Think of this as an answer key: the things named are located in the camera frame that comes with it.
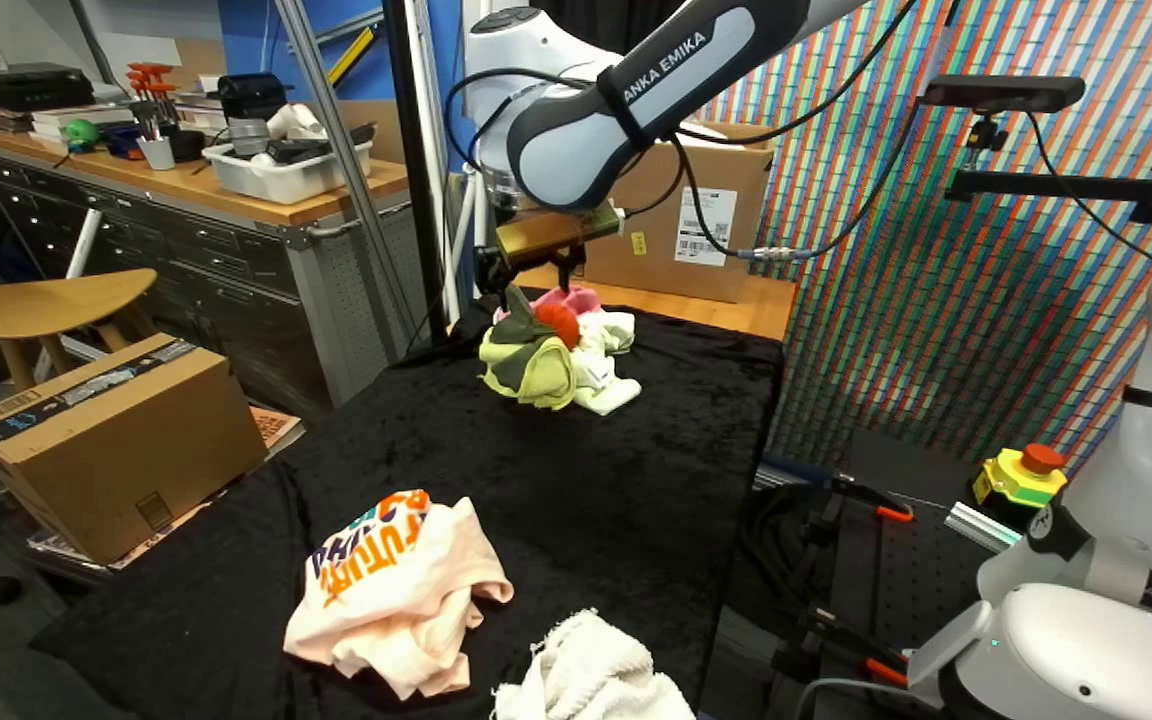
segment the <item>white cloth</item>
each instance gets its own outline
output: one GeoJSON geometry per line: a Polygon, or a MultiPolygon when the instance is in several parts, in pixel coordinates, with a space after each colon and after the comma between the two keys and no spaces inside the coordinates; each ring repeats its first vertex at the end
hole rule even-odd
{"type": "Polygon", "coordinates": [[[400,702],[458,693],[462,631],[485,626],[473,595],[513,599],[473,500],[392,493],[302,560],[284,652],[341,675],[376,670],[400,702]]]}
{"type": "Polygon", "coordinates": [[[692,710],[640,641],[576,613],[532,649],[523,684],[494,690],[494,720],[692,720],[692,710]]]}

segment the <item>brown box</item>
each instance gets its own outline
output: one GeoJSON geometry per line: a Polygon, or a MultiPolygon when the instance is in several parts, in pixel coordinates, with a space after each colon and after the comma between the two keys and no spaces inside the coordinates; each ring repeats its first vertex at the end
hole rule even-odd
{"type": "Polygon", "coordinates": [[[114,564],[258,462],[228,359],[177,336],[0,400],[6,493],[97,564],[114,564]]]}
{"type": "MultiPolygon", "coordinates": [[[[758,146],[689,146],[689,157],[706,209],[706,229],[721,246],[749,249],[758,231],[770,153],[758,146]]],[[[621,209],[645,209],[673,183],[674,167],[674,147],[654,146],[622,182],[615,182],[610,202],[621,209]]],[[[673,295],[740,301],[749,266],[726,261],[702,246],[692,221],[692,202],[679,204],[684,188],[689,182],[679,182],[679,188],[660,209],[628,221],[622,238],[588,246],[588,266],[581,277],[673,295]]]]}

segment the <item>black table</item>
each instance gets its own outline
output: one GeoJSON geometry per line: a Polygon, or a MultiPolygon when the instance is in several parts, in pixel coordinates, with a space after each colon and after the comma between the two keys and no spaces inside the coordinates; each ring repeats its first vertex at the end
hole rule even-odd
{"type": "Polygon", "coordinates": [[[491,396],[473,356],[382,371],[291,451],[34,635],[141,717],[485,717],[527,646],[598,608],[700,702],[737,518],[781,380],[781,344],[640,316],[621,375],[645,400],[598,422],[491,396]],[[514,579],[467,635],[474,690],[395,705],[279,652],[301,564],[389,488],[473,496],[514,579]]]}

